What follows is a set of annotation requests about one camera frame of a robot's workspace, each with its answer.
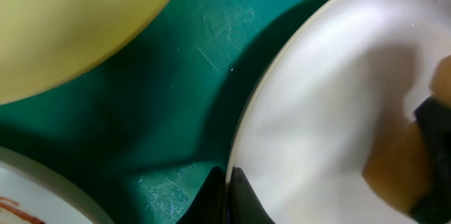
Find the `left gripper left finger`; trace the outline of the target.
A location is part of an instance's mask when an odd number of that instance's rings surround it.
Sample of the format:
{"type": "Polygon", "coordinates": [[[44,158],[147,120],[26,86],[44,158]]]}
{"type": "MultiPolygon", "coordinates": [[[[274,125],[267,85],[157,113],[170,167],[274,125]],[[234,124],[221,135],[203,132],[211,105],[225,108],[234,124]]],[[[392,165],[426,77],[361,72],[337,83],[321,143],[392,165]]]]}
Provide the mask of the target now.
{"type": "Polygon", "coordinates": [[[213,167],[177,224],[221,224],[225,176],[220,167],[213,167]]]}

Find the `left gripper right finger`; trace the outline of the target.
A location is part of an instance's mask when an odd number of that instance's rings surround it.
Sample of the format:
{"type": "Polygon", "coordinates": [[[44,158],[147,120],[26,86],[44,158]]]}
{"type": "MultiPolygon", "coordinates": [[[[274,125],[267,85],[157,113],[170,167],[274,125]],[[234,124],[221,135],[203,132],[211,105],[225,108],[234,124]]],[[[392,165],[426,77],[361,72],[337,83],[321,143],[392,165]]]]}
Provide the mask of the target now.
{"type": "Polygon", "coordinates": [[[230,224],[274,224],[261,205],[244,171],[234,167],[228,198],[230,224]]]}

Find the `white plate with pink rim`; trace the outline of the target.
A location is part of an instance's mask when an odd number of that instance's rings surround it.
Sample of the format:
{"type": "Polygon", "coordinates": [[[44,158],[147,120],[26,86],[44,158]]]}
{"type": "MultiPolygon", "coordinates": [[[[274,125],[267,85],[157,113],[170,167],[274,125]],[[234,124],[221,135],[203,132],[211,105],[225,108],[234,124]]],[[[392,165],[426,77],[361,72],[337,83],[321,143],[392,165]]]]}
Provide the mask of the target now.
{"type": "Polygon", "coordinates": [[[244,171],[276,223],[409,223],[362,170],[396,139],[450,54],[450,0],[329,0],[261,78],[235,135],[244,171]]]}

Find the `green yellow sponge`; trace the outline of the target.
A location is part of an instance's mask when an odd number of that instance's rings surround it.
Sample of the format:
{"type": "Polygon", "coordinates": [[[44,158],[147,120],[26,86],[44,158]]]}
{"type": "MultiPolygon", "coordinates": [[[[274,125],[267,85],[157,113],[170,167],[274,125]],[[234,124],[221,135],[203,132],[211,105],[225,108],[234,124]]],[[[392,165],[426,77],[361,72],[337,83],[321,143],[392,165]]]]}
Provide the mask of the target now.
{"type": "Polygon", "coordinates": [[[386,204],[420,224],[450,222],[450,57],[440,60],[431,95],[400,137],[384,137],[363,177],[386,204]]]}

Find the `yellow-green plate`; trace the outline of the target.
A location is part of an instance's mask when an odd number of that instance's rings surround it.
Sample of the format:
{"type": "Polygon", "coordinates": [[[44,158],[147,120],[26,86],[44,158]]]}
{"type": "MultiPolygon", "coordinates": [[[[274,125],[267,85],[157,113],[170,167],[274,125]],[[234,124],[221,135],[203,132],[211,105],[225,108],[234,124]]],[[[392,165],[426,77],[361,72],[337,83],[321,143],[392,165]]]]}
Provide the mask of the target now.
{"type": "Polygon", "coordinates": [[[21,100],[99,65],[170,0],[1,0],[1,102],[21,100]]]}

